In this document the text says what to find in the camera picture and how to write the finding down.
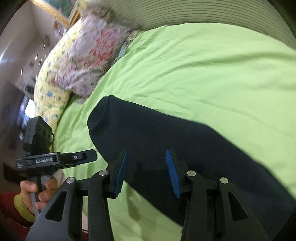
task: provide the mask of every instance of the yellow-green cuff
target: yellow-green cuff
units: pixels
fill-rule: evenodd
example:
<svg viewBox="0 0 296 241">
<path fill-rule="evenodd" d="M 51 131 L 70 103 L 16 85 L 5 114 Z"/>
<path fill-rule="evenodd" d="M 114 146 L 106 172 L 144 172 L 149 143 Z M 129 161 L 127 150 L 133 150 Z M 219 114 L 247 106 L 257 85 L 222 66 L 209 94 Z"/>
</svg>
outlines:
<svg viewBox="0 0 296 241">
<path fill-rule="evenodd" d="M 13 199 L 13 203 L 15 205 L 16 210 L 19 212 L 19 214 L 24 219 L 26 219 L 30 223 L 35 222 L 35 216 L 32 213 L 30 213 L 30 211 L 25 206 L 25 204 L 24 204 L 24 202 L 22 200 L 22 195 L 20 195 L 20 194 L 15 195 L 15 197 Z"/>
</svg>

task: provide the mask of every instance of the picture frame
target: picture frame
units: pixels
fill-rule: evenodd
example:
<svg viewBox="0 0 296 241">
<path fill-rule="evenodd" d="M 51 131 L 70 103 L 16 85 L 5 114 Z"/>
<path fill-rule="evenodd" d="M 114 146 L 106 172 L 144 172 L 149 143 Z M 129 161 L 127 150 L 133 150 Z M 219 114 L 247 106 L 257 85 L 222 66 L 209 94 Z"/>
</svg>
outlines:
<svg viewBox="0 0 296 241">
<path fill-rule="evenodd" d="M 29 0 L 44 9 L 66 27 L 70 28 L 80 19 L 77 0 Z"/>
</svg>

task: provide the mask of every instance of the corrugated panel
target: corrugated panel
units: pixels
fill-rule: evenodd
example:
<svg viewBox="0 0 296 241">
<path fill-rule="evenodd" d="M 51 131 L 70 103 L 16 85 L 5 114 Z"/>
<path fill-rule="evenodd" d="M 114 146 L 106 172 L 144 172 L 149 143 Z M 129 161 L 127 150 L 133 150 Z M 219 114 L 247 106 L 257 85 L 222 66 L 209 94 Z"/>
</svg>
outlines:
<svg viewBox="0 0 296 241">
<path fill-rule="evenodd" d="M 296 49 L 289 27 L 266 0 L 88 0 L 148 30 L 188 22 L 226 23 L 274 37 Z"/>
</svg>

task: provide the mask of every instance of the yellow polka dot pillow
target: yellow polka dot pillow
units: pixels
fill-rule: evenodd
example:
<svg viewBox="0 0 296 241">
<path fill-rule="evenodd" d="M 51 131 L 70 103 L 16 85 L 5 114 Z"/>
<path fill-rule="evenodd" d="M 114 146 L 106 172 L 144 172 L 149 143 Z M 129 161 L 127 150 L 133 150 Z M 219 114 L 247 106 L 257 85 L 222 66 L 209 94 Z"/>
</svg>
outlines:
<svg viewBox="0 0 296 241">
<path fill-rule="evenodd" d="M 41 116 L 55 133 L 58 121 L 70 98 L 71 91 L 50 84 L 55 78 L 57 68 L 63 55 L 70 49 L 81 30 L 82 23 L 78 21 L 59 41 L 48 55 L 39 72 L 34 93 L 35 116 Z"/>
</svg>

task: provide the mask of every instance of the green bed sheet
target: green bed sheet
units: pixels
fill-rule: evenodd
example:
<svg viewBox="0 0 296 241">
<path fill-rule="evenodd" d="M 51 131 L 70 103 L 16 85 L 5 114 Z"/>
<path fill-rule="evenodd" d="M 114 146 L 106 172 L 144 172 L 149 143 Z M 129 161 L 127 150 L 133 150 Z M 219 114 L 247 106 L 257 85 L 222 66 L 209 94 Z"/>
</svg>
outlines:
<svg viewBox="0 0 296 241">
<path fill-rule="evenodd" d="M 268 168 L 296 196 L 296 51 L 285 44 L 217 23 L 141 32 L 90 98 L 81 105 L 69 104 L 56 131 L 54 150 L 95 149 L 87 119 L 100 99 L 111 94 L 209 125 Z M 79 180 L 106 166 L 98 153 L 96 162 L 64 173 Z M 181 227 L 127 183 L 108 203 L 116 241 L 180 240 Z"/>
</svg>

